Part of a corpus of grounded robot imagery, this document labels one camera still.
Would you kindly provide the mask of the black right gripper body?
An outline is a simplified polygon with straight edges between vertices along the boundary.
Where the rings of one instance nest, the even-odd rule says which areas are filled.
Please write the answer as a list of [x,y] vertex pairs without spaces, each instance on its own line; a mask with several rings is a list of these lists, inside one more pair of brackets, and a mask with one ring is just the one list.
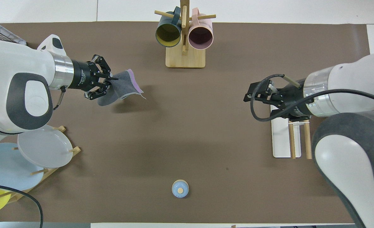
[[[304,81],[297,81],[300,87],[297,88],[292,84],[288,84],[283,88],[278,88],[277,91],[281,96],[280,100],[283,101],[279,109],[285,110],[290,105],[295,104],[304,98],[303,86]],[[288,113],[283,114],[282,118],[288,118],[291,122],[305,121],[310,119],[310,111],[305,103],[299,104],[294,108],[289,108]]]

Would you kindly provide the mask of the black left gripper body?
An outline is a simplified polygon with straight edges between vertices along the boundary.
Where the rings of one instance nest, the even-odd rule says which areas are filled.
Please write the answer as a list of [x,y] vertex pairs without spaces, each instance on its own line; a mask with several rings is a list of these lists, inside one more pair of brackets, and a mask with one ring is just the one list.
[[70,84],[71,89],[79,89],[84,92],[90,91],[91,76],[90,66],[87,62],[71,60],[74,68],[73,80]]

